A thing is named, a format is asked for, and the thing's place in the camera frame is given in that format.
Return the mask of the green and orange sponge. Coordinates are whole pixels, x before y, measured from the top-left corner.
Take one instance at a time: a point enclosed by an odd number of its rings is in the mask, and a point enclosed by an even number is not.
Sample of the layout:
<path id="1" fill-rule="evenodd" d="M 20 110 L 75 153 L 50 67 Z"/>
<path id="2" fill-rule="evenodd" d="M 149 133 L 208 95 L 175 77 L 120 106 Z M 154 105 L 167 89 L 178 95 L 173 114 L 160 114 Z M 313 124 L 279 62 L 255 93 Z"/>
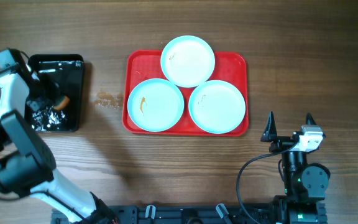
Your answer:
<path id="1" fill-rule="evenodd" d="M 62 109 L 64 109 L 68 104 L 70 103 L 70 99 L 69 97 L 65 96 L 65 95 L 61 95 L 59 96 L 53 104 L 53 108 L 56 111 L 61 111 Z"/>

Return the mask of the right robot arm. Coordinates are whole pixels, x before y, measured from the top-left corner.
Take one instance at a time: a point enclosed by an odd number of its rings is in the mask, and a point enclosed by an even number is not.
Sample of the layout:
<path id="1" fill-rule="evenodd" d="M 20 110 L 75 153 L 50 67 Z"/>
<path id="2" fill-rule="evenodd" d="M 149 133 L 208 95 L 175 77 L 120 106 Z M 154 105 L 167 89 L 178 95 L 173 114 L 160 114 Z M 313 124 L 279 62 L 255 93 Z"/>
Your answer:
<path id="1" fill-rule="evenodd" d="M 261 141 L 269 142 L 269 151 L 281 155 L 280 170 L 285 195 L 276 195 L 269 206 L 270 223 L 328 222 L 325 204 L 331 173 L 318 163 L 308 163 L 307 155 L 318 150 L 325 134 L 312 115 L 306 115 L 306 124 L 292 136 L 277 134 L 273 113 L 268 116 Z"/>

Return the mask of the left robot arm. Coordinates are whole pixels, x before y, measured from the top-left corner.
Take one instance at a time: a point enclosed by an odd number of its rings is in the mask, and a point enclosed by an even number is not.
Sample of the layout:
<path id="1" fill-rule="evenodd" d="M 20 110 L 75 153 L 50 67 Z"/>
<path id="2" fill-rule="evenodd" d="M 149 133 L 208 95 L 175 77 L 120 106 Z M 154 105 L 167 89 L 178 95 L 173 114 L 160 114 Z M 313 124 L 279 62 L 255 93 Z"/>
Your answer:
<path id="1" fill-rule="evenodd" d="M 21 50 L 0 51 L 0 201 L 36 198 L 70 223 L 117 223 L 118 216 L 95 194 L 68 180 L 53 153 L 26 120 L 28 112 L 64 110 L 82 88 L 37 71 Z"/>

